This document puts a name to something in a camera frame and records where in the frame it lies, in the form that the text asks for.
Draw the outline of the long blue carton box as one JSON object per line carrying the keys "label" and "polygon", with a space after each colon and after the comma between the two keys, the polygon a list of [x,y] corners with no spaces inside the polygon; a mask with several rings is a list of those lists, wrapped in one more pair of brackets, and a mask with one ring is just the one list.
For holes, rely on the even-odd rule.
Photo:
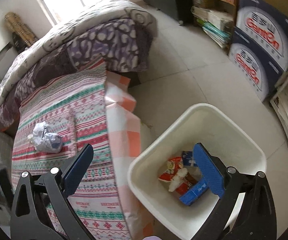
{"label": "long blue carton box", "polygon": [[191,187],[185,194],[183,194],[179,200],[186,206],[192,205],[197,199],[199,199],[207,190],[209,186],[204,177],[200,179],[193,187]]}

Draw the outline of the grey white paper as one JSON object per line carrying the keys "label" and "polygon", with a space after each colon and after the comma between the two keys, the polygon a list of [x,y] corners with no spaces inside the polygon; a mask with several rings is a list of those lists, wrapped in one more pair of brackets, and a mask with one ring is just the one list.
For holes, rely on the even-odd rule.
{"label": "grey white paper", "polygon": [[59,153],[63,146],[62,137],[51,132],[45,121],[37,123],[27,139],[36,152]]}

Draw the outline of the red instant noodle cup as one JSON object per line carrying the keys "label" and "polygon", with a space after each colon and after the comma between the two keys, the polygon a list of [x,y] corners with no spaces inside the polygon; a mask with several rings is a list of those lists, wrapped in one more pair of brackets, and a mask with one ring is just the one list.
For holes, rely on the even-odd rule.
{"label": "red instant noodle cup", "polygon": [[170,183],[177,172],[184,167],[182,157],[173,157],[168,159],[166,166],[166,170],[158,177],[158,179]]}

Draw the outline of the blue box with label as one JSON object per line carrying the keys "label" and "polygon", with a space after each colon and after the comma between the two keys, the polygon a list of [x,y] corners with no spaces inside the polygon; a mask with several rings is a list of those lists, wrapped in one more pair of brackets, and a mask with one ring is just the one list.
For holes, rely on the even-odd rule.
{"label": "blue box with label", "polygon": [[184,166],[187,167],[197,167],[197,163],[194,160],[192,151],[183,151],[181,153],[181,158]]}

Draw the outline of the white trash bin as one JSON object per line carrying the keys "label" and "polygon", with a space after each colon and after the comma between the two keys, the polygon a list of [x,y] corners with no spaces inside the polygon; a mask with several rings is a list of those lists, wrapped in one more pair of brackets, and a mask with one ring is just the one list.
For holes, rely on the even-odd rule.
{"label": "white trash bin", "polygon": [[202,143],[212,156],[240,173],[266,172],[266,155],[228,116],[213,105],[197,103],[188,108],[130,165],[128,185],[141,204],[180,239],[191,239],[218,201],[211,191],[185,206],[158,180],[166,161]]}

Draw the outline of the pink tissue pieces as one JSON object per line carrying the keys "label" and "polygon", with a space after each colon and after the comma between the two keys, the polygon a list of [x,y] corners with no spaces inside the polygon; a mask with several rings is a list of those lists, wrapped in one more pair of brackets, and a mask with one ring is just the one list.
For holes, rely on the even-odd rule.
{"label": "pink tissue pieces", "polygon": [[69,157],[73,157],[77,154],[77,135],[75,126],[75,114],[72,109],[68,111],[67,120],[68,120],[68,134],[70,139]]}

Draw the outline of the white crumpled tissue roll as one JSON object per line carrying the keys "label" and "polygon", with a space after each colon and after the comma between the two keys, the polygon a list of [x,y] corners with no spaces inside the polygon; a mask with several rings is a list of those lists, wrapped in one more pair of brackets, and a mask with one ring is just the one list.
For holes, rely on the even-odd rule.
{"label": "white crumpled tissue roll", "polygon": [[187,168],[183,167],[179,169],[177,173],[174,175],[174,177],[171,179],[168,191],[174,192],[183,183],[183,179],[186,177],[187,173],[188,173]]}

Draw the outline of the pink checked undercloth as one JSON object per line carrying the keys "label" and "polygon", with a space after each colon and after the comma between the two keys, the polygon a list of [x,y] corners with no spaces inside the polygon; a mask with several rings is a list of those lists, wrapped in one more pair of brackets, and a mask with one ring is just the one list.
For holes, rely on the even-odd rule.
{"label": "pink checked undercloth", "polygon": [[115,182],[131,239],[153,234],[153,217],[134,196],[127,174],[132,161],[143,152],[141,129],[145,125],[133,111],[136,100],[128,93],[130,79],[107,71],[105,109]]}

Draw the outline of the lower Ganten water carton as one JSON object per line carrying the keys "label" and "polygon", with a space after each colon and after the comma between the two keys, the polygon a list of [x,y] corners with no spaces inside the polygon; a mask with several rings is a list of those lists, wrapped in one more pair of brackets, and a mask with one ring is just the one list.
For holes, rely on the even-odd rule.
{"label": "lower Ganten water carton", "polygon": [[233,31],[228,57],[243,73],[262,102],[272,94],[283,74],[275,60],[237,27]]}

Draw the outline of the ganten water carton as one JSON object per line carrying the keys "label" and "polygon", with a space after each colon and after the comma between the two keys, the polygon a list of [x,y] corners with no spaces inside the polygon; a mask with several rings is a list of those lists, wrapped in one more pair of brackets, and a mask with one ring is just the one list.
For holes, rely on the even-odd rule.
{"label": "ganten water carton", "polygon": [[228,57],[243,73],[262,102],[272,94],[283,74],[275,60],[237,27],[233,31]]}
{"label": "ganten water carton", "polygon": [[288,17],[263,0],[239,0],[236,27],[288,70]]}

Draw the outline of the upper Ganten water carton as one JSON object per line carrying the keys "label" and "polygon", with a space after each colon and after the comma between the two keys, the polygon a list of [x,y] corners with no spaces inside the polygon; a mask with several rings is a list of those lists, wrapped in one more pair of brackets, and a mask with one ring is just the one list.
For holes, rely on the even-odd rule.
{"label": "upper Ganten water carton", "polygon": [[239,0],[236,27],[288,70],[288,17],[263,0]]}

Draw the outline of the bed with patterned quilt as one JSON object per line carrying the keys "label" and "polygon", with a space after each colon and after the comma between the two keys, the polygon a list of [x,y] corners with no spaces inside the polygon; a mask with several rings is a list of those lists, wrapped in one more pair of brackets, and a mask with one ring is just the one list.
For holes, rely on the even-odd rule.
{"label": "bed with patterned quilt", "polygon": [[78,72],[98,56],[107,70],[142,72],[158,34],[156,18],[130,0],[102,0],[55,25],[20,53],[0,83],[0,132],[20,116],[22,102],[50,80]]}

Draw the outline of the wooden bookshelf with books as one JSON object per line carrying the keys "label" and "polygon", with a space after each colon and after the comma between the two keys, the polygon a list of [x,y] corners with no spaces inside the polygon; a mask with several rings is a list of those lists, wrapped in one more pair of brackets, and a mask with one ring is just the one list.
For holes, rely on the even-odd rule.
{"label": "wooden bookshelf with books", "polygon": [[225,51],[231,44],[237,5],[238,0],[193,0],[194,23]]}

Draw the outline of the black storage bench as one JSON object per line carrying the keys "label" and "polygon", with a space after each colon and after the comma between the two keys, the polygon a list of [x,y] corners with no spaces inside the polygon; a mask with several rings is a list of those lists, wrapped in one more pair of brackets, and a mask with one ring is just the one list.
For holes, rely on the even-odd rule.
{"label": "black storage bench", "polygon": [[161,10],[180,25],[193,23],[191,8],[193,0],[143,0],[146,4]]}

